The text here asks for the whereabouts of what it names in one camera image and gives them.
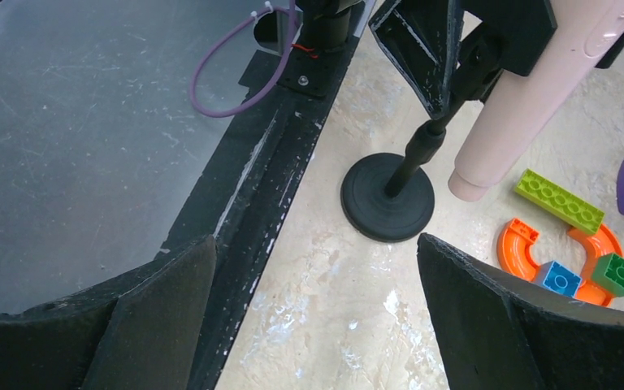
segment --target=lime green block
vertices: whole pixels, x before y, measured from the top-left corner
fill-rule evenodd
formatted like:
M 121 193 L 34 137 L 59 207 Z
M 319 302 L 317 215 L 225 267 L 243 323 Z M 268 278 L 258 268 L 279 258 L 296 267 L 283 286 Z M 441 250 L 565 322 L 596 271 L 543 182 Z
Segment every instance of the lime green block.
M 615 253 L 600 257 L 591 279 L 615 297 L 624 297 L 624 258 Z
M 589 235 L 596 234 L 604 220 L 604 211 L 529 169 L 522 174 L 515 192 Z

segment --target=pink bottle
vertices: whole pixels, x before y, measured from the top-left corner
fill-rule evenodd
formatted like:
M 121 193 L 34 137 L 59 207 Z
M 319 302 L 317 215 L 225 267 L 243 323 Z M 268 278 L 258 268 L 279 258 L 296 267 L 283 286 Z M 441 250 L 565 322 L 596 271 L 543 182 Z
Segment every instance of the pink bottle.
M 504 71 L 456 157 L 448 186 L 478 201 L 499 184 L 624 32 L 624 0 L 551 0 L 558 28 L 528 77 Z

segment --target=purple cable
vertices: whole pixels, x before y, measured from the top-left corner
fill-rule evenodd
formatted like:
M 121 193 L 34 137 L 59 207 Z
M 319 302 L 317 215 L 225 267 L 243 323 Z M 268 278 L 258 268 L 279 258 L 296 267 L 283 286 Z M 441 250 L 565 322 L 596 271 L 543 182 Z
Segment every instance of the purple cable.
M 195 69 L 195 73 L 193 74 L 193 80 L 190 83 L 190 89 L 189 89 L 190 100 L 193 102 L 193 107 L 195 108 L 195 110 L 197 110 L 199 113 L 203 115 L 210 116 L 211 118 L 226 118 L 227 116 L 240 114 L 241 112 L 249 109 L 251 106 L 254 106 L 260 100 L 262 100 L 267 95 L 267 93 L 271 91 L 271 89 L 274 88 L 274 85 L 276 85 L 276 82 L 279 80 L 279 78 L 281 77 L 281 74 L 283 74 L 284 69 L 286 68 L 286 64 L 288 63 L 288 57 L 290 56 L 290 52 L 292 49 L 291 46 L 293 44 L 293 39 L 295 38 L 294 37 L 295 28 L 296 28 L 295 0 L 289 0 L 288 4 L 289 4 L 289 9 L 287 10 L 280 6 L 273 7 L 274 11 L 283 12 L 286 15 L 288 15 L 288 30 L 286 32 L 287 35 L 286 35 L 286 45 L 284 46 L 284 55 L 283 57 L 281 57 L 281 60 L 279 61 L 279 66 L 276 68 L 274 75 L 269 79 L 266 85 L 264 85 L 264 87 L 259 92 L 257 92 L 257 94 L 255 94 L 250 99 L 248 99 L 247 102 L 244 102 L 238 107 L 235 107 L 226 111 L 210 110 L 204 107 L 200 102 L 198 102 L 197 96 L 195 96 L 195 92 L 196 92 L 195 89 L 197 87 L 197 78 L 200 76 L 200 73 L 204 69 L 206 63 L 209 61 L 211 56 L 214 55 L 214 53 L 216 53 L 221 48 L 221 46 L 223 46 L 229 39 L 231 39 L 234 35 L 242 31 L 243 28 L 247 27 L 250 23 L 254 22 L 256 19 L 262 17 L 263 15 L 270 13 L 271 10 L 269 9 L 269 7 L 260 10 L 257 13 L 256 18 L 253 16 L 250 16 L 248 19 L 238 24 L 233 30 L 231 30 L 231 32 L 226 34 L 225 37 L 219 39 L 218 42 L 216 42 L 213 46 L 211 46 L 211 49 L 209 49 L 206 56 L 197 65 L 197 69 Z

